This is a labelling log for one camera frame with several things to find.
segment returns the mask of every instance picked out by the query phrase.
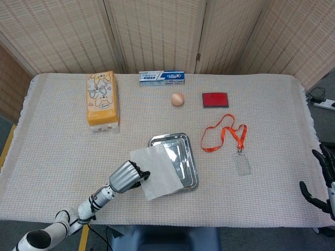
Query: yellow tape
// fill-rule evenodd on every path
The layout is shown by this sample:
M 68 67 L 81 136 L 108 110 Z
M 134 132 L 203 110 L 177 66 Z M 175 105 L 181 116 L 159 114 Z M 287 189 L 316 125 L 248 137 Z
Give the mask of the yellow tape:
M 6 144 L 5 144 L 5 146 L 4 146 L 4 149 L 2 150 L 2 154 L 1 154 L 1 156 L 0 156 L 0 170 L 1 170 L 2 166 L 4 165 L 6 155 L 7 155 L 7 153 L 8 153 L 10 144 L 11 144 L 12 139 L 13 139 L 13 136 L 14 136 L 14 130 L 15 130 L 15 128 L 16 128 L 16 125 L 13 125 L 13 126 L 12 126 L 12 129 L 11 129 L 10 132 L 9 132 L 9 135 L 8 135 L 8 138 L 7 138 L 7 141 L 6 141 Z
M 87 225 L 83 226 L 82 237 L 80 238 L 80 244 L 78 251 L 85 251 L 86 250 L 86 243 L 88 238 L 88 231 L 89 228 Z

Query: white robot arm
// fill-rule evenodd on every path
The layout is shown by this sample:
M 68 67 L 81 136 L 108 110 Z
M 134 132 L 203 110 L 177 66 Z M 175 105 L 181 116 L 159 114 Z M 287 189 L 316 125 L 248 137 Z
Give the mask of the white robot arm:
M 150 172 L 143 172 L 131 161 L 124 162 L 110 177 L 109 185 L 102 186 L 78 207 L 78 215 L 73 209 L 59 211 L 54 223 L 43 230 L 27 233 L 13 251 L 47 251 L 55 247 L 69 235 L 78 232 L 83 225 L 95 220 L 95 213 L 114 198 L 116 193 L 124 193 L 141 185 L 139 180 L 147 180 Z

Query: tissue box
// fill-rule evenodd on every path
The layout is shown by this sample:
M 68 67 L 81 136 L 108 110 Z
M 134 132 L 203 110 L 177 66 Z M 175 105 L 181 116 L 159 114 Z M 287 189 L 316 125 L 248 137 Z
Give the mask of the tissue box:
M 116 129 L 120 122 L 114 73 L 86 76 L 87 122 L 94 131 Z
M 140 72 L 140 86 L 147 85 L 183 85 L 184 72 L 151 71 Z

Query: power strip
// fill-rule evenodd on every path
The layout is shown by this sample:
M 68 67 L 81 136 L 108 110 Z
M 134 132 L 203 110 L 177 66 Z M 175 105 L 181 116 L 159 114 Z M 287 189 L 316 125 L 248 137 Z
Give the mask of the power strip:
M 321 102 L 319 104 L 318 103 L 313 103 L 313 105 L 317 106 L 317 107 L 326 108 L 326 109 L 335 111 L 335 107 L 331 106 L 334 103 L 335 103 L 334 100 L 326 99 L 325 102 Z

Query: textured tablecloth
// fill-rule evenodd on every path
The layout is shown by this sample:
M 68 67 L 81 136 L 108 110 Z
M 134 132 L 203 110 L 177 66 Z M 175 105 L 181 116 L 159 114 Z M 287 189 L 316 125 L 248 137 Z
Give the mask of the textured tablecloth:
M 185 85 L 140 87 L 138 75 L 118 75 L 120 133 L 91 132 L 86 121 L 85 75 L 41 74 L 31 83 L 19 125 L 0 174 L 0 219 L 52 222 L 76 208 L 129 152 L 155 135 L 185 132 L 193 149 L 199 187 L 148 201 L 141 188 L 110 202 L 99 224 L 274 227 L 326 226 L 329 215 L 301 195 L 299 181 L 325 200 L 327 191 L 311 149 L 318 148 L 304 90 L 287 75 L 192 75 Z M 185 104 L 173 107 L 173 92 Z M 203 108 L 202 93 L 227 92 L 229 108 Z M 252 175 L 238 176 L 236 141 L 227 134 L 213 153 L 200 147 L 207 126 L 232 113 L 248 126 L 245 151 Z M 205 144 L 220 142 L 220 130 Z

